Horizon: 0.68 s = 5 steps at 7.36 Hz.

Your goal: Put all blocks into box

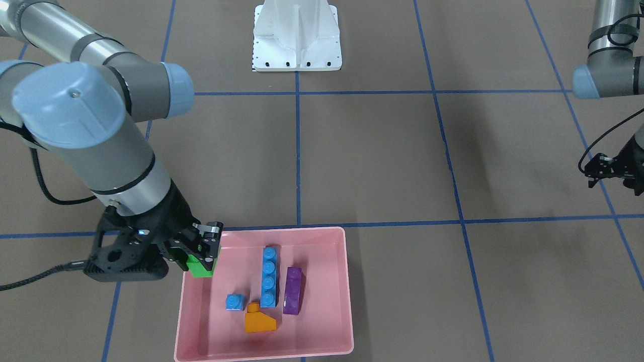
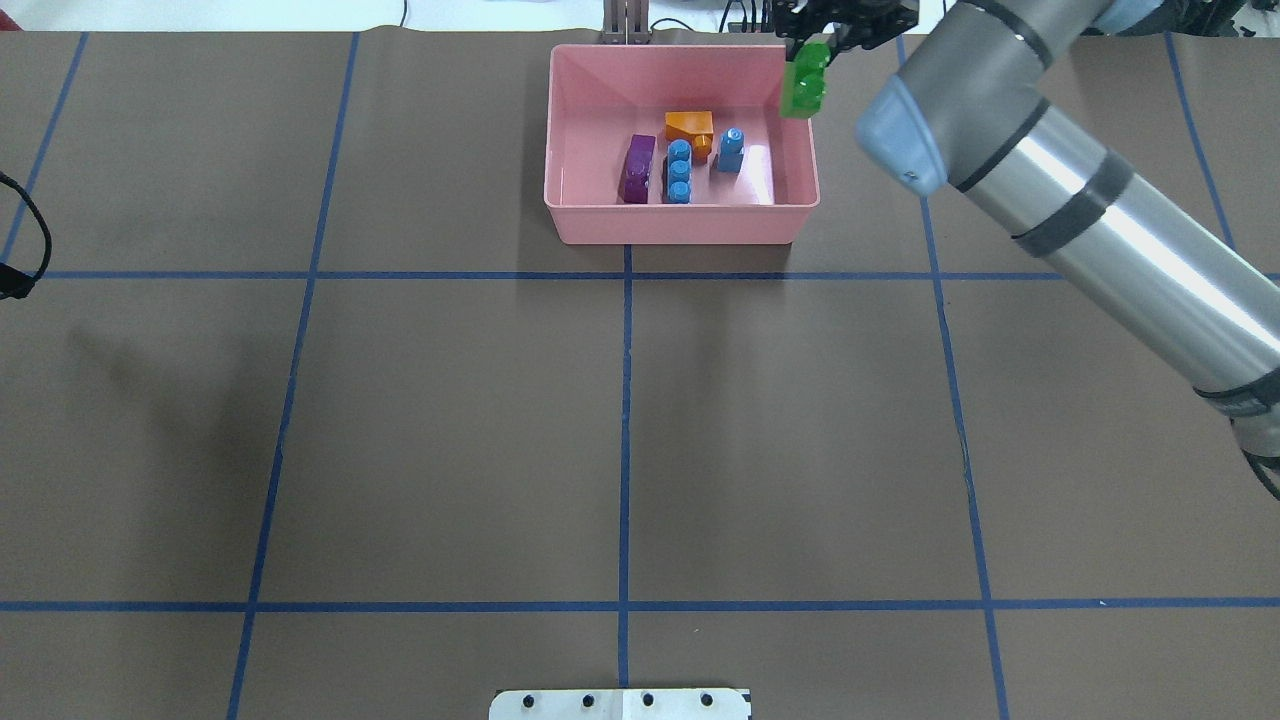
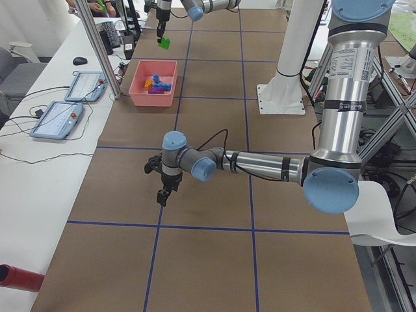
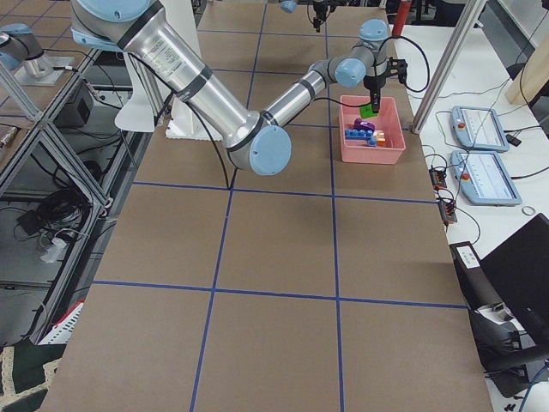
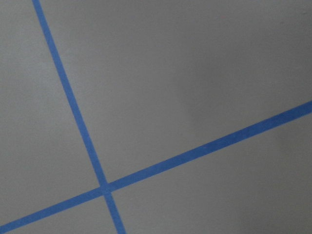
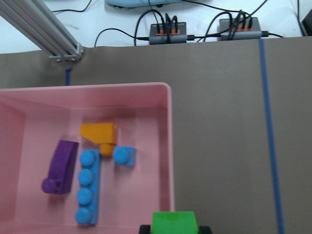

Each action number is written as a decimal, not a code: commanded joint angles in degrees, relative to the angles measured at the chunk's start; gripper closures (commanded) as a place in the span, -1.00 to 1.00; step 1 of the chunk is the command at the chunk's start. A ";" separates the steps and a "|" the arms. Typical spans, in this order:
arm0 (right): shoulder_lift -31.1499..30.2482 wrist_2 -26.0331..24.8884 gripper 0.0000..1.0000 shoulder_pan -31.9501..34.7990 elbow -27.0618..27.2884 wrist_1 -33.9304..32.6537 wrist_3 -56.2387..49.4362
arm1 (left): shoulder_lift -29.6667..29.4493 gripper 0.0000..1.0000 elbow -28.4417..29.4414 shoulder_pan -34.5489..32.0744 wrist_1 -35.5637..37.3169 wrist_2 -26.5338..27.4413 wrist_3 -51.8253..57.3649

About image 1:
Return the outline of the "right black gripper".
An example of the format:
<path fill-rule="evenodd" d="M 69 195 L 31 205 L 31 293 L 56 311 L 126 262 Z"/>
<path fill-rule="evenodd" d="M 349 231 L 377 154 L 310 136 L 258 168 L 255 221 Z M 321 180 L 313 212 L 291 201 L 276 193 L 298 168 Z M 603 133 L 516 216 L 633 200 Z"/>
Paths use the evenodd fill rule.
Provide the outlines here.
<path fill-rule="evenodd" d="M 200 224 L 175 182 L 170 183 L 167 195 L 154 208 L 134 216 L 121 216 L 113 206 L 108 207 L 111 227 L 123 231 L 129 243 L 142 249 L 135 253 L 137 262 L 171 261 L 189 272 L 189 256 L 200 260 L 218 257 L 224 224 Z"/>

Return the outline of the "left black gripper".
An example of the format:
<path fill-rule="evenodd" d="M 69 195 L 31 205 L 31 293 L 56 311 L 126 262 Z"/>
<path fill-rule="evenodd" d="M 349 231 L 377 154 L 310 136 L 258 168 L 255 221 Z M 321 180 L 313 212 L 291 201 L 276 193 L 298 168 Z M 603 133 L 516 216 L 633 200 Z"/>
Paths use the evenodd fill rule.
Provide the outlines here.
<path fill-rule="evenodd" d="M 634 191 L 635 196 L 643 193 L 643 126 L 634 133 L 619 153 L 622 165 L 619 171 L 624 171 L 623 185 Z"/>

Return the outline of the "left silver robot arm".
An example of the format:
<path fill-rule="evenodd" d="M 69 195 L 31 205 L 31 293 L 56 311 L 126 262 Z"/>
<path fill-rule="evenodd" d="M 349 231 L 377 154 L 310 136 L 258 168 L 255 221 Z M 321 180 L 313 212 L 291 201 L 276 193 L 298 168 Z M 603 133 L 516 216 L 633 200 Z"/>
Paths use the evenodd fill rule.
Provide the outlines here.
<path fill-rule="evenodd" d="M 593 29 L 587 41 L 587 61 L 573 71 L 573 94 L 578 99 L 641 96 L 643 59 L 633 47 L 642 35 L 642 1 L 597 1 Z M 639 128 L 621 151 L 610 157 L 598 153 L 578 169 L 593 188 L 601 179 L 620 178 L 636 196 L 643 192 L 643 130 Z"/>

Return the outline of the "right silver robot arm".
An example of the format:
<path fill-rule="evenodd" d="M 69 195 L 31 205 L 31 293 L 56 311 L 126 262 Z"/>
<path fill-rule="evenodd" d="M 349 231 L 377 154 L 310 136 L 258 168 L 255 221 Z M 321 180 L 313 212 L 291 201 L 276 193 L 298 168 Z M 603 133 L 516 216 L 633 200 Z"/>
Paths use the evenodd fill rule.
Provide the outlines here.
<path fill-rule="evenodd" d="M 2 1 L 2 36 L 56 63 L 2 61 L 2 128 L 18 133 L 43 184 L 37 150 L 66 163 L 105 206 L 90 255 L 69 263 L 100 282 L 154 281 L 176 263 L 210 277 L 223 224 L 202 224 L 137 122 L 193 107 L 181 66 L 150 62 L 97 32 L 56 1 Z"/>

